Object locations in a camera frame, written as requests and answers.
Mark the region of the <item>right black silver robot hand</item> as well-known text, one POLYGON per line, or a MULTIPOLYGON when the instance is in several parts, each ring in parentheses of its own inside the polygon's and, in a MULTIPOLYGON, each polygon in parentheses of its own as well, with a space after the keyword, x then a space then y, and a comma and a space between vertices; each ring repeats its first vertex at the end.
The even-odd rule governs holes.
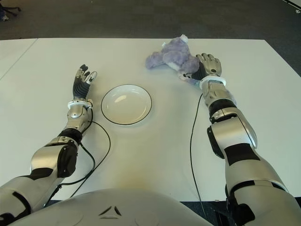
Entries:
POLYGON ((194 73, 185 74, 185 78, 200 81, 206 76, 221 76, 222 66, 218 58, 206 53, 198 54, 196 58, 199 60, 199 69, 194 73))

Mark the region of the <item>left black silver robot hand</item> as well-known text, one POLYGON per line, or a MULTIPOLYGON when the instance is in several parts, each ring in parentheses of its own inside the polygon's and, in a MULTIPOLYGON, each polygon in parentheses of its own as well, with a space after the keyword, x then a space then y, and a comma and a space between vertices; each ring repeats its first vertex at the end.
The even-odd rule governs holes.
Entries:
POLYGON ((97 72, 90 72, 88 66, 81 65, 76 72, 73 82, 72 93, 74 99, 86 99, 90 85, 97 77, 97 72))

